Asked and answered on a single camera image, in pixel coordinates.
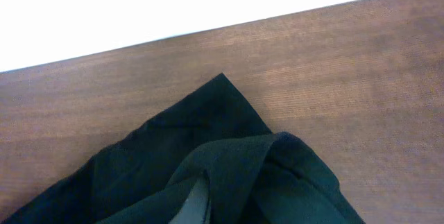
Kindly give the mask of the black shorts with white trim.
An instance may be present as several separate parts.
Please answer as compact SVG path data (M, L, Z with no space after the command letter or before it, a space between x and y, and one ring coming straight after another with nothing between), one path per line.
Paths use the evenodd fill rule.
M333 172L223 75L105 147L9 223L360 223Z

